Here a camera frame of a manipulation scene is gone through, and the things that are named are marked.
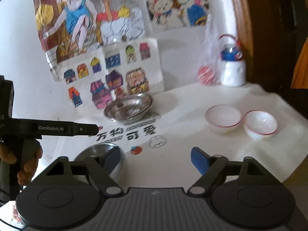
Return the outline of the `person's left hand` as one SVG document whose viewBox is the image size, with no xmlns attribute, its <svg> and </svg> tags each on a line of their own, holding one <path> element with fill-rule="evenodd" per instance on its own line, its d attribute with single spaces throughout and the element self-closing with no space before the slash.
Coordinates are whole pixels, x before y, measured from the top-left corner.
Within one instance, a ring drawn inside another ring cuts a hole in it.
<svg viewBox="0 0 308 231">
<path fill-rule="evenodd" d="M 26 143 L 33 144 L 36 153 L 24 163 L 23 168 L 16 175 L 18 184 L 21 186 L 31 182 L 37 171 L 39 159 L 41 159 L 43 155 L 43 149 L 37 140 L 27 140 Z M 7 164 L 15 164 L 17 158 L 6 146 L 1 144 L 1 160 Z"/>
</svg>

